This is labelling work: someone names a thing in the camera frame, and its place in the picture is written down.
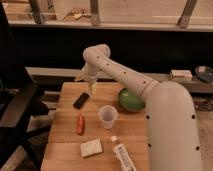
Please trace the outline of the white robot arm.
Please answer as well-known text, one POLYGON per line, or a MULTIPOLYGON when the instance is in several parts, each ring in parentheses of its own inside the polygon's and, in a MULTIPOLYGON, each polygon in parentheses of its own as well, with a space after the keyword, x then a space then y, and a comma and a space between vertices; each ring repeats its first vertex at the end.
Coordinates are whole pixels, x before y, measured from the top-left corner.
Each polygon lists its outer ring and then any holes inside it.
POLYGON ((146 104, 150 171, 203 171, 196 111, 189 91, 174 81, 159 82, 110 59, 105 44, 83 51, 77 77, 89 85, 105 72, 146 104))

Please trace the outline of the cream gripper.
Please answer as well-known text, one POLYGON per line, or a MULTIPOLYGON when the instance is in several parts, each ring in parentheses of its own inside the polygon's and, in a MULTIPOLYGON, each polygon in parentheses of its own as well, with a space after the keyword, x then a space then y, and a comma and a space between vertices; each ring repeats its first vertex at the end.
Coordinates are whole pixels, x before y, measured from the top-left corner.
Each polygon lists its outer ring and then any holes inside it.
POLYGON ((75 77, 74 81, 79 82, 79 81, 85 81, 89 84, 89 93, 91 95, 94 95, 96 92, 96 84, 97 84, 97 77, 96 73, 94 72, 89 72, 88 70, 82 69, 80 74, 77 74, 75 77))

